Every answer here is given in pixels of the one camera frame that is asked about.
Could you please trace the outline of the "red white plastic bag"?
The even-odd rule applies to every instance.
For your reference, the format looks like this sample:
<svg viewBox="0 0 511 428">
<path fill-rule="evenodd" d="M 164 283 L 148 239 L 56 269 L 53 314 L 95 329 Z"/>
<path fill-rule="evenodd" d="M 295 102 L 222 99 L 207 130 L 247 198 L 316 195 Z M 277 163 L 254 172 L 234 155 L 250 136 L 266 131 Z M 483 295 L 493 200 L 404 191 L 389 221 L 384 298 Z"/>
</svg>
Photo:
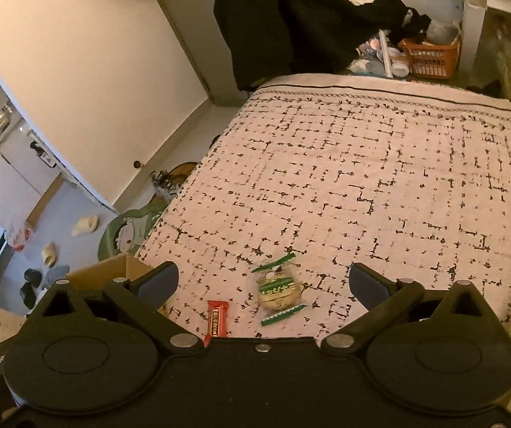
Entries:
<svg viewBox="0 0 511 428">
<path fill-rule="evenodd" d="M 32 229 L 29 224 L 12 224 L 5 232 L 5 239 L 10 248 L 15 252 L 21 252 L 26 248 L 32 236 Z"/>
</svg>

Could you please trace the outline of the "white kitchen cabinet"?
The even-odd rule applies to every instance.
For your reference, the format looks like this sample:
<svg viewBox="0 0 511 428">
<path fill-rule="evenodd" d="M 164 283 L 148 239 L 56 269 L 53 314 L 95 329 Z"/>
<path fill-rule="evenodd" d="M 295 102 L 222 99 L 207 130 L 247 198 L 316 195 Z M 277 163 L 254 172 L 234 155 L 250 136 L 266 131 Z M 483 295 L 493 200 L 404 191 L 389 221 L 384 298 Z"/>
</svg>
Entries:
<svg viewBox="0 0 511 428">
<path fill-rule="evenodd" d="M 24 120 L 0 137 L 0 226 L 8 230 L 26 221 L 61 173 L 53 156 Z"/>
</svg>

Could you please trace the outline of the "brown cardboard box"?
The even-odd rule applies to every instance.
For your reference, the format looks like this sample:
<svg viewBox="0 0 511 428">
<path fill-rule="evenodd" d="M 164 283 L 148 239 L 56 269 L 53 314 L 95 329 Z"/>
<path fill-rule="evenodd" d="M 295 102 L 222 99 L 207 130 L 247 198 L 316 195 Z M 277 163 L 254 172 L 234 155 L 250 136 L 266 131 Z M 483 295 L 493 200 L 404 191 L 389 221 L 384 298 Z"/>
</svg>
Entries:
<svg viewBox="0 0 511 428">
<path fill-rule="evenodd" d="M 117 277 L 128 278 L 133 294 L 156 309 L 175 293 L 179 282 L 179 272 L 173 263 L 156 271 L 126 253 L 67 274 L 78 290 L 102 290 Z"/>
</svg>

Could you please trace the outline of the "grey sneaker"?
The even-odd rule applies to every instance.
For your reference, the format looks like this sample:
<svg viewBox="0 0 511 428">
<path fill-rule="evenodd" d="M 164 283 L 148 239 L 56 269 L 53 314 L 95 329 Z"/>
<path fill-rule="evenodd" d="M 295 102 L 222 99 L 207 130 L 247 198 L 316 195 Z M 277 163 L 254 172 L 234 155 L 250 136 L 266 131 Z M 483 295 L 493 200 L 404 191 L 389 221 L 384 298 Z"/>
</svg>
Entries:
<svg viewBox="0 0 511 428">
<path fill-rule="evenodd" d="M 182 172 L 152 172 L 151 182 L 155 195 L 162 198 L 165 202 L 171 202 L 180 192 L 182 185 L 188 178 L 188 174 Z"/>
</svg>

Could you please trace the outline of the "black coat on rack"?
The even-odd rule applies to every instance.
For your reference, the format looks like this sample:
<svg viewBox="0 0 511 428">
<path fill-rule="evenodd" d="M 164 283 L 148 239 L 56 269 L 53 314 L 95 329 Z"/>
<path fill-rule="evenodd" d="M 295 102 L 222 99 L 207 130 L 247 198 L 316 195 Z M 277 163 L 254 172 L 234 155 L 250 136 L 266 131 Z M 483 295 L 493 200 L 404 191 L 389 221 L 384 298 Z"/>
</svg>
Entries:
<svg viewBox="0 0 511 428">
<path fill-rule="evenodd" d="M 380 30 L 397 44 L 428 29 L 430 18 L 402 0 L 215 0 L 237 87 L 296 73 L 340 73 Z"/>
</svg>

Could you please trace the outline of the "green cookie packet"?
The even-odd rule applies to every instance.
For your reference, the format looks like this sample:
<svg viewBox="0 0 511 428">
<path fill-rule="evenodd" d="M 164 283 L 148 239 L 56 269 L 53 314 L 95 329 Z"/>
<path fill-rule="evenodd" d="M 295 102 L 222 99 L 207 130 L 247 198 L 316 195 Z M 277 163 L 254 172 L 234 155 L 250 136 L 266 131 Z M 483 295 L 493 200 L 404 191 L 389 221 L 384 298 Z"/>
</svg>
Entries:
<svg viewBox="0 0 511 428">
<path fill-rule="evenodd" d="M 257 285 L 257 298 L 263 316 L 262 327 L 282 322 L 307 307 L 302 298 L 301 282 L 294 274 L 294 252 L 251 271 Z"/>
</svg>

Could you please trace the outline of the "orange plastic basket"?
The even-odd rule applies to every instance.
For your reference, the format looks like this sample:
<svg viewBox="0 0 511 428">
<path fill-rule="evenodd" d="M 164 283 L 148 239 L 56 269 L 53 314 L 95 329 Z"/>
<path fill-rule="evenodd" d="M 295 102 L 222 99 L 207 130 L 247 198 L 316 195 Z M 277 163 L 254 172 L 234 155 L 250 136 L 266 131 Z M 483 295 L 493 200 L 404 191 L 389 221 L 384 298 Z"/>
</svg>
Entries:
<svg viewBox="0 0 511 428">
<path fill-rule="evenodd" d="M 421 78 L 446 80 L 456 72 L 459 62 L 460 39 L 456 37 L 448 45 L 434 45 L 403 39 L 398 47 L 405 53 L 413 75 Z"/>
</svg>

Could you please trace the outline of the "black slipper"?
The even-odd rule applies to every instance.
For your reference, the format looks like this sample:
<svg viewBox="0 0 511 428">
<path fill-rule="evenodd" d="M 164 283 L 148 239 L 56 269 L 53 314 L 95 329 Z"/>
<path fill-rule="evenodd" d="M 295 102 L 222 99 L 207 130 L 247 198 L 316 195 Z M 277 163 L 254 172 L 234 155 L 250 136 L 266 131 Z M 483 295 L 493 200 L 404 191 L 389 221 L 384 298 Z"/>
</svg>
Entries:
<svg viewBox="0 0 511 428">
<path fill-rule="evenodd" d="M 23 277 L 24 283 L 19 289 L 19 294 L 24 306 L 31 310 L 36 304 L 36 290 L 42 283 L 42 273 L 39 270 L 27 269 Z"/>
</svg>

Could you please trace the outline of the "white black patterned bedspread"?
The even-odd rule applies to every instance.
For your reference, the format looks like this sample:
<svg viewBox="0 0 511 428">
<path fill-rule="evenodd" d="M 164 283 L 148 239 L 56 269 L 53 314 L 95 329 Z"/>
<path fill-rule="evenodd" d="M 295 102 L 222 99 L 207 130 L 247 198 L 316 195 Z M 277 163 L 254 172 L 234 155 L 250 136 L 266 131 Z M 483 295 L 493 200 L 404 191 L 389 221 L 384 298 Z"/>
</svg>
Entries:
<svg viewBox="0 0 511 428">
<path fill-rule="evenodd" d="M 253 269 L 294 252 L 307 307 L 262 327 Z M 168 316 L 237 337 L 322 338 L 364 313 L 347 269 L 442 290 L 469 280 L 511 317 L 511 105 L 444 86 L 293 75 L 260 87 L 137 253 L 180 272 Z"/>
</svg>

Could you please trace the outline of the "grey door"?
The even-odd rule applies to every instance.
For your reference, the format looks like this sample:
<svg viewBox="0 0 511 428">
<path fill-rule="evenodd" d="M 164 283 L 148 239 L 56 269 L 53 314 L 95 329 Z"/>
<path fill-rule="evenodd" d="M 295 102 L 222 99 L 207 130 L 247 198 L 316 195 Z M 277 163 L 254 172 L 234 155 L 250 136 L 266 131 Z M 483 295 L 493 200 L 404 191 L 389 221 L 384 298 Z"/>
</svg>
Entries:
<svg viewBox="0 0 511 428">
<path fill-rule="evenodd" d="M 239 106 L 230 50 L 214 16 L 215 0 L 158 0 L 193 69 L 214 105 Z"/>
</svg>

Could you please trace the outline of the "green cartoon floor mat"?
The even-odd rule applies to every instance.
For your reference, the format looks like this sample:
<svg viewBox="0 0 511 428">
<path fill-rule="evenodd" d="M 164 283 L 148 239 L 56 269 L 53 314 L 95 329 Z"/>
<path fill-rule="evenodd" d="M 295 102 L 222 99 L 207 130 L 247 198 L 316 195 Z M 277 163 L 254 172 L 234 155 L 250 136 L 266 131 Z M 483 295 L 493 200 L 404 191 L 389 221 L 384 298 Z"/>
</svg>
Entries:
<svg viewBox="0 0 511 428">
<path fill-rule="evenodd" d="M 167 204 L 153 203 L 140 209 L 131 209 L 114 218 L 99 241 L 98 260 L 103 261 L 119 254 L 136 254 L 146 241 Z"/>
</svg>

